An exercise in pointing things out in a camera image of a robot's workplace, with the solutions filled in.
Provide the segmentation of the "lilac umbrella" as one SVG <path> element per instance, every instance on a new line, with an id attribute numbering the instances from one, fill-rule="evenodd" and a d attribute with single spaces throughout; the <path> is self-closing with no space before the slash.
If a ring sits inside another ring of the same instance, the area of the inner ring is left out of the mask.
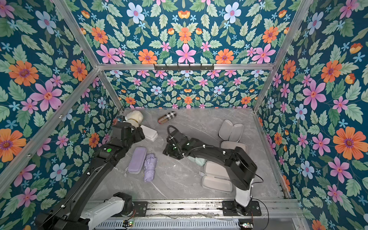
<path id="1" fill-rule="evenodd" d="M 144 182 L 151 182 L 154 179 L 157 158 L 154 153 L 146 156 L 144 162 Z"/>

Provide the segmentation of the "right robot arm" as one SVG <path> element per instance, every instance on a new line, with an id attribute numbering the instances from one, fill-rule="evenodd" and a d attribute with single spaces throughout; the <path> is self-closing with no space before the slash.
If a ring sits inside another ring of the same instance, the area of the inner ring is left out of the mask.
<path id="1" fill-rule="evenodd" d="M 206 144 L 196 138 L 189 139 L 173 125 L 168 126 L 167 133 L 164 155 L 177 160 L 185 157 L 203 158 L 224 167 L 230 182 L 237 189 L 236 204 L 243 208 L 249 206 L 252 200 L 251 188 L 256 176 L 257 165 L 241 147 L 223 149 Z"/>

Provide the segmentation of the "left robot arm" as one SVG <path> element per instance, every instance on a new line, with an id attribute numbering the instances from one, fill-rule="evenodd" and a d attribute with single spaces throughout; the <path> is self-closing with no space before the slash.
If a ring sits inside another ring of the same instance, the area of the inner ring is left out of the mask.
<path id="1" fill-rule="evenodd" d="M 35 219 L 39 230 L 93 230 L 108 218 L 133 212 L 132 197 L 118 192 L 110 199 L 85 212 L 84 208 L 100 183 L 123 159 L 133 144 L 144 140 L 141 127 L 127 121 L 118 121 L 112 129 L 109 143 L 99 147 L 90 165 L 66 196 L 48 213 Z"/>

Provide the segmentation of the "white closed umbrella case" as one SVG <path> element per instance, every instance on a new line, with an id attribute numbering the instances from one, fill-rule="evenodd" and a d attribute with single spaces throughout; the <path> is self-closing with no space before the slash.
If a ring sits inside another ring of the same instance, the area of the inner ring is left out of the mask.
<path id="1" fill-rule="evenodd" d="M 150 127 L 141 125 L 145 139 L 149 141 L 155 141 L 158 137 L 158 132 Z"/>

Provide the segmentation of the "mint green folded umbrella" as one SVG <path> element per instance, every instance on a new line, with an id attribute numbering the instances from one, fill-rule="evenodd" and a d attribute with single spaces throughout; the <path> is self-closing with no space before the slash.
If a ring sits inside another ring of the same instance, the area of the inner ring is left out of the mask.
<path id="1" fill-rule="evenodd" d="M 206 159 L 203 159 L 203 158 L 197 158 L 197 157 L 191 157 L 191 156 L 188 156 L 187 157 L 191 162 L 194 162 L 196 163 L 197 165 L 199 166 L 204 166 L 205 163 L 207 162 Z"/>

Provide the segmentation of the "plaid folded umbrella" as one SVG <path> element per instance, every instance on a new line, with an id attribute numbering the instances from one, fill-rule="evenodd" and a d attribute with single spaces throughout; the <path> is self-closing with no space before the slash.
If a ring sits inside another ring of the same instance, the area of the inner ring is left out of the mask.
<path id="1" fill-rule="evenodd" d="M 171 119 L 174 119 L 177 116 L 177 113 L 174 111 L 168 112 L 164 115 L 162 115 L 161 117 L 158 118 L 158 123 L 159 124 L 164 124 L 166 122 L 168 122 Z"/>

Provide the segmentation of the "white plush dog toy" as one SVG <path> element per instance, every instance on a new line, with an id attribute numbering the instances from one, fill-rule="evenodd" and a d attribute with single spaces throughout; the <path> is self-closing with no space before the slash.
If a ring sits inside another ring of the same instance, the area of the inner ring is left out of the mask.
<path id="1" fill-rule="evenodd" d="M 134 127 L 139 127 L 143 121 L 143 114 L 140 111 L 134 110 L 128 113 L 126 116 L 126 121 Z"/>

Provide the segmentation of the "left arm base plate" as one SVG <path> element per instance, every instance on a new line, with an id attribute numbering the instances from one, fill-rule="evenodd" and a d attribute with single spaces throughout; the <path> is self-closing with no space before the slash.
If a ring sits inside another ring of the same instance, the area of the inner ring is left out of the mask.
<path id="1" fill-rule="evenodd" d="M 122 217 L 145 217 L 148 210 L 147 201 L 133 201 L 126 209 L 120 212 Z"/>

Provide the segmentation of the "black hook rail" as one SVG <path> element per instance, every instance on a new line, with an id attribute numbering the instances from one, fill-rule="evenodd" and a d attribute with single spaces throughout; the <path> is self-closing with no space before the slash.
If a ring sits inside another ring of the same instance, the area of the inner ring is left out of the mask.
<path id="1" fill-rule="evenodd" d="M 214 64 L 158 64 L 153 65 L 155 71 L 212 71 Z"/>

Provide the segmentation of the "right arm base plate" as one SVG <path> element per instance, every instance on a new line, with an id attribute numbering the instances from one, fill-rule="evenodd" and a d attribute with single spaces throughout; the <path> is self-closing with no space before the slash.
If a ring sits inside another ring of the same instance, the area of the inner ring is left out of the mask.
<path id="1" fill-rule="evenodd" d="M 261 208 L 258 201 L 251 200 L 247 207 L 243 207 L 234 201 L 222 201 L 222 206 L 218 208 L 223 212 L 224 216 L 261 216 Z"/>

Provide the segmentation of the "aluminium front rail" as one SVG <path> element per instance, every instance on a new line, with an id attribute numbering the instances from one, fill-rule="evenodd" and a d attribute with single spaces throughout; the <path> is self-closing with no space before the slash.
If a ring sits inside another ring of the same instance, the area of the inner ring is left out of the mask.
<path id="1" fill-rule="evenodd" d="M 253 218 L 292 219 L 304 217 L 296 199 L 279 197 L 257 197 L 262 215 Z M 246 216 L 224 216 L 221 210 L 222 201 L 233 199 L 169 199 L 169 200 L 134 200 L 147 201 L 148 210 L 144 218 L 251 218 Z"/>

